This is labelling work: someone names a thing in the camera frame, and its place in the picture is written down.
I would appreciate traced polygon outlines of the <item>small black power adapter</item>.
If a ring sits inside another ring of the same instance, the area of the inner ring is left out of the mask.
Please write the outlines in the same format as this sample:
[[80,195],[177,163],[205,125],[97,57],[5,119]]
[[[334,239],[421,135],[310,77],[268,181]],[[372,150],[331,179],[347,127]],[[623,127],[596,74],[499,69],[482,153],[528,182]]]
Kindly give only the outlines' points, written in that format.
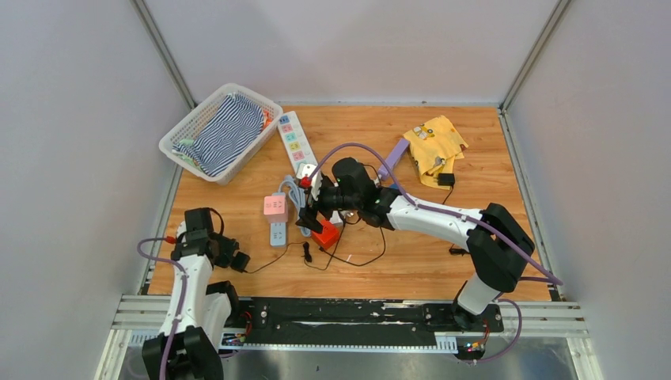
[[248,263],[250,261],[250,256],[246,253],[243,252],[237,252],[234,256],[233,259],[230,262],[230,267],[240,273],[246,272],[246,268],[248,266]]

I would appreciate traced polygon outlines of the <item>pink cube socket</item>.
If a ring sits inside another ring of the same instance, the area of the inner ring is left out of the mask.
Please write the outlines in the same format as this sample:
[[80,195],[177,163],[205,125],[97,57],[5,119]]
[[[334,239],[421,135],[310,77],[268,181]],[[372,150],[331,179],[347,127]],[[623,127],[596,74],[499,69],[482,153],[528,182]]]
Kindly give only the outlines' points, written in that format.
[[263,215],[270,224],[286,223],[289,219],[286,195],[275,193],[263,199]]

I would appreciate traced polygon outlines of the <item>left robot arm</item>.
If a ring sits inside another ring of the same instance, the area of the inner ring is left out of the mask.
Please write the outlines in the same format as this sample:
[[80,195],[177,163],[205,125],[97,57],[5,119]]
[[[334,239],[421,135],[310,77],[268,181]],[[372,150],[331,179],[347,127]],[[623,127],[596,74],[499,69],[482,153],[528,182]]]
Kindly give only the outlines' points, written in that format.
[[230,268],[238,243],[215,228],[216,211],[185,211],[184,229],[162,240],[174,246],[164,262],[174,271],[169,308],[158,335],[142,346],[150,379],[222,379],[218,348],[224,327],[235,326],[242,305],[229,281],[210,283],[216,267]]

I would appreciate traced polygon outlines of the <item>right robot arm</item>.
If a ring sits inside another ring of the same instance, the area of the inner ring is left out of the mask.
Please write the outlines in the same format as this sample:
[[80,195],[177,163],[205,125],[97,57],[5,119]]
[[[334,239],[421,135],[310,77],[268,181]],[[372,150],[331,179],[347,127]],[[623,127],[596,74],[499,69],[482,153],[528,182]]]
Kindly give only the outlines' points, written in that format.
[[318,215],[328,219],[336,212],[354,211],[370,226],[417,232],[464,249],[475,272],[451,306],[453,323],[459,329],[474,329],[498,295],[516,288],[535,245],[504,206],[491,203],[480,210],[425,202],[399,187],[378,184],[353,158],[337,161],[332,173],[334,177],[329,178],[317,172],[315,165],[303,166],[298,187],[305,203],[297,225],[317,234],[324,229]]

